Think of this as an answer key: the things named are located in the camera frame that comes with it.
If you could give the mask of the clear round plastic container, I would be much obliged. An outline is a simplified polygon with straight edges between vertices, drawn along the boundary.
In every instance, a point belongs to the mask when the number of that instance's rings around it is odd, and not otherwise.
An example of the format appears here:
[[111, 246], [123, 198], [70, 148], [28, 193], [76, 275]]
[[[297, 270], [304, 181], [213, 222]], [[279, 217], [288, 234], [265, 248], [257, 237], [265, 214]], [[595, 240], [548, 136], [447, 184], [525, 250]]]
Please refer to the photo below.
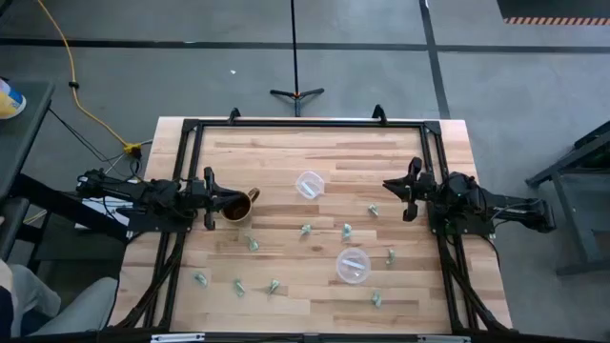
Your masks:
[[343, 250], [335, 261], [338, 277], [348, 284], [361, 284], [371, 273], [371, 259], [358, 248]]

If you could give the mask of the dark grey desk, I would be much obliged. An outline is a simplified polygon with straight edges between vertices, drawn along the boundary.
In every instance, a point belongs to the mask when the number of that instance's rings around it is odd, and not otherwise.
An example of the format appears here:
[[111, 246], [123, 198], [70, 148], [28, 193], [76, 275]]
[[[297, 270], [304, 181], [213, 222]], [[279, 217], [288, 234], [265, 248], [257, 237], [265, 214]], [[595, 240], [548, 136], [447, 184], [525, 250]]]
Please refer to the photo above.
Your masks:
[[9, 258], [31, 204], [127, 243], [125, 225], [22, 173], [50, 107], [54, 84], [45, 81], [12, 81], [10, 84], [22, 92], [27, 104], [19, 115], [0, 119], [0, 216], [5, 218], [0, 227], [0, 259]]

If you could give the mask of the person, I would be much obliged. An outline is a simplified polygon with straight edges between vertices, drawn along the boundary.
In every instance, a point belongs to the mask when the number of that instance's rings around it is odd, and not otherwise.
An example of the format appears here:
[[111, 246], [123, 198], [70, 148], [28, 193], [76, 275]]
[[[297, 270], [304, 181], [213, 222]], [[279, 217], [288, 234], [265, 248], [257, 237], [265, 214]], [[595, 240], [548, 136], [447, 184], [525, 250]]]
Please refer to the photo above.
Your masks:
[[50, 319], [35, 335], [99, 331], [108, 325], [117, 290], [117, 279], [102, 277], [62, 308], [59, 294], [33, 271], [0, 258], [0, 341], [24, 336], [30, 311]]

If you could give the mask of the white paper sheet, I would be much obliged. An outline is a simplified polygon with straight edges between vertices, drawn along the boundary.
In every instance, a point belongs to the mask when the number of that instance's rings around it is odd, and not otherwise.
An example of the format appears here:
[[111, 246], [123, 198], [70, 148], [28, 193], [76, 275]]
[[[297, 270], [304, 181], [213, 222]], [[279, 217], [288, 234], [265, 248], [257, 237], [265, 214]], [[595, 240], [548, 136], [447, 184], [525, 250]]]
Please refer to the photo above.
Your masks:
[[132, 202], [105, 196], [104, 198], [83, 198], [82, 204], [108, 216], [110, 219], [115, 219], [125, 226], [129, 225], [129, 218], [119, 213], [118, 210], [131, 209]]

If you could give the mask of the black tripod stand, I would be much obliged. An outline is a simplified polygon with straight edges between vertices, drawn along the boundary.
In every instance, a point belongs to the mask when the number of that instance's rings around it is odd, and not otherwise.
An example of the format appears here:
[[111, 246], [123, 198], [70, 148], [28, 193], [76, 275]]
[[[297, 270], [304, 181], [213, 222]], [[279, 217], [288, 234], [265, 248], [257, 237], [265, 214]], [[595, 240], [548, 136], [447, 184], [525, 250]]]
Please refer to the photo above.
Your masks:
[[292, 35], [292, 54], [293, 54], [293, 72], [294, 72], [294, 90], [280, 91], [270, 90], [270, 95], [283, 96], [292, 100], [294, 104], [294, 116], [300, 117], [302, 110], [302, 103], [306, 97], [318, 96], [325, 92], [324, 88], [313, 89], [309, 91], [300, 91], [299, 88], [299, 74], [298, 74], [298, 60], [297, 60], [297, 42], [296, 42], [296, 24], [295, 24], [295, 0], [290, 0], [290, 15], [291, 15], [291, 35]]

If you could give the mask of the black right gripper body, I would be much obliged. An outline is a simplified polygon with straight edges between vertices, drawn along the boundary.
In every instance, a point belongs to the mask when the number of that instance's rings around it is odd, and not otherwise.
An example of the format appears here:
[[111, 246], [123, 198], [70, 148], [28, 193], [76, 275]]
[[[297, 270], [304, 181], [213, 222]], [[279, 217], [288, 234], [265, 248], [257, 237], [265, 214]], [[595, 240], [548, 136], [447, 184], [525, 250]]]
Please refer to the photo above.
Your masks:
[[436, 191], [437, 183], [429, 172], [422, 172], [423, 161], [419, 157], [413, 157], [408, 165], [408, 172], [404, 177], [404, 188], [406, 194], [403, 202], [406, 204], [403, 212], [403, 220], [414, 221], [417, 217], [418, 205], [416, 202], [428, 201]]

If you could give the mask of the silver metal bracket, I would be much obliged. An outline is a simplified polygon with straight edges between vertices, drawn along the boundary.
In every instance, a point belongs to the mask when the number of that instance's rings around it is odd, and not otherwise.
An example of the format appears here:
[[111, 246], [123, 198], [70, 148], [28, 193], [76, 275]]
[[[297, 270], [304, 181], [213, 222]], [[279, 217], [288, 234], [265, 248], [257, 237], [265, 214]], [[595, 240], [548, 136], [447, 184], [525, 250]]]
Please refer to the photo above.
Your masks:
[[150, 343], [200, 343], [205, 338], [205, 333], [162, 333], [152, 335]]
[[420, 334], [417, 343], [472, 343], [469, 336]]

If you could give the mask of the black mat with hazard stripe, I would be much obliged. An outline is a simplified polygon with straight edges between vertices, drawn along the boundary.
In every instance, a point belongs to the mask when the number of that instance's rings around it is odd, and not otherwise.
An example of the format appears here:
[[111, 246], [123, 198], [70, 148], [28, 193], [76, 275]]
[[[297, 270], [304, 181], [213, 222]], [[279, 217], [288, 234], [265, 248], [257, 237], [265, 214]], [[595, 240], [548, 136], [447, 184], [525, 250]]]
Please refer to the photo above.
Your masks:
[[496, 0], [510, 25], [610, 26], [610, 0]]

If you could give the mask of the brown teal ceramic mug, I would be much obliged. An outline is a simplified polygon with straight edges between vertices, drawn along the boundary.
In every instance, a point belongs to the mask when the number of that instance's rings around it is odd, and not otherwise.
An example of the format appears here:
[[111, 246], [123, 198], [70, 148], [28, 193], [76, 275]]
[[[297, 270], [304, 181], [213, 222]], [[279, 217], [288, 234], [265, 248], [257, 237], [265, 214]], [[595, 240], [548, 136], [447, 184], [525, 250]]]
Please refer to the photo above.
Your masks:
[[220, 214], [230, 222], [241, 222], [246, 220], [254, 207], [254, 202], [260, 195], [259, 188], [252, 188], [248, 192], [239, 192], [235, 201], [225, 206]]

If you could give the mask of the dark metal table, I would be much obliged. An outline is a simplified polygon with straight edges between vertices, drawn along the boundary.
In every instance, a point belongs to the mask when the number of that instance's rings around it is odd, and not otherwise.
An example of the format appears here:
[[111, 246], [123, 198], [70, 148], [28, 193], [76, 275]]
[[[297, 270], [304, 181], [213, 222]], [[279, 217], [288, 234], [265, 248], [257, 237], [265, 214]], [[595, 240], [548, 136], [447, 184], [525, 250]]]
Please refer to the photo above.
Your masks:
[[558, 276], [610, 272], [610, 120], [576, 140], [559, 160], [525, 180], [530, 188], [550, 181], [579, 261]]

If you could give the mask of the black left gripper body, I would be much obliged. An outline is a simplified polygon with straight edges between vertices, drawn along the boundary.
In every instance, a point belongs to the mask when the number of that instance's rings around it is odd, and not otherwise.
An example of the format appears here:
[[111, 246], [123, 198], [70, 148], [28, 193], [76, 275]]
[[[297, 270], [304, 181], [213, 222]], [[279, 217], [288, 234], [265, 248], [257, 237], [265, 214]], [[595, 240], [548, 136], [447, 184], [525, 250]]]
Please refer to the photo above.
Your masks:
[[204, 210], [204, 226], [207, 230], [215, 229], [213, 212], [217, 212], [217, 208], [214, 199], [218, 195], [219, 191], [211, 167], [204, 168], [202, 179], [194, 178], [190, 181], [190, 207]]

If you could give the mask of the yellow white wipes canister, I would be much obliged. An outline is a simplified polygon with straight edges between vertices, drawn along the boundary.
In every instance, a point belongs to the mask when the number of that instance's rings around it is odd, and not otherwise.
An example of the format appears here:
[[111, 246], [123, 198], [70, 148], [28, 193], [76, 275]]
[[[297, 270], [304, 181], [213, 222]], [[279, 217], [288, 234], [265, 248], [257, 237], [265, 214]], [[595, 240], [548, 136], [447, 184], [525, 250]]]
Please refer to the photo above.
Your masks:
[[26, 97], [0, 78], [0, 120], [17, 116], [26, 106]]

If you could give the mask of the black aluminium table frame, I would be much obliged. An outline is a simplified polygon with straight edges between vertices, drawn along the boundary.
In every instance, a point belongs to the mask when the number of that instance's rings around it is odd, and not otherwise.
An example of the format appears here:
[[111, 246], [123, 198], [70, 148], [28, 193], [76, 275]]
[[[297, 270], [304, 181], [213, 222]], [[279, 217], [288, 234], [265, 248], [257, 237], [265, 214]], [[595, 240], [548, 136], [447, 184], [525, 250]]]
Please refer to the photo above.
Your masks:
[[[259, 188], [242, 223], [216, 219], [214, 231], [196, 222], [188, 233], [173, 303], [175, 331], [298, 333], [447, 333], [451, 329], [437, 239], [425, 213], [402, 220], [402, 204], [383, 188], [413, 157], [445, 152], [450, 171], [477, 167], [461, 120], [240, 118], [231, 127], [204, 129], [199, 164], [224, 187]], [[304, 198], [295, 181], [322, 177], [325, 192]], [[379, 216], [368, 207], [375, 204]], [[341, 239], [344, 223], [352, 226]], [[310, 234], [301, 235], [310, 224]], [[256, 239], [251, 252], [246, 236]], [[358, 248], [371, 259], [361, 284], [336, 273], [336, 258]], [[387, 266], [388, 250], [396, 261]], [[208, 287], [194, 278], [203, 273]], [[245, 295], [238, 297], [239, 278]], [[273, 279], [280, 281], [268, 295]], [[382, 304], [371, 301], [374, 290]]]

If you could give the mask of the clear square plastic container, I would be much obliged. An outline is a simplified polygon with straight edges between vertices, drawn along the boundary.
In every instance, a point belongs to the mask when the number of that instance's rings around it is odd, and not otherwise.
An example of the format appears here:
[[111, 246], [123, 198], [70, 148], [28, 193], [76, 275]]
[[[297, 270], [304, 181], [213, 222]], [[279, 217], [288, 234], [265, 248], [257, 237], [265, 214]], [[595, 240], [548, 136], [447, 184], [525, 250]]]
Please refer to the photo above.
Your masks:
[[314, 171], [305, 171], [295, 181], [297, 191], [306, 199], [316, 199], [325, 192], [325, 183]]

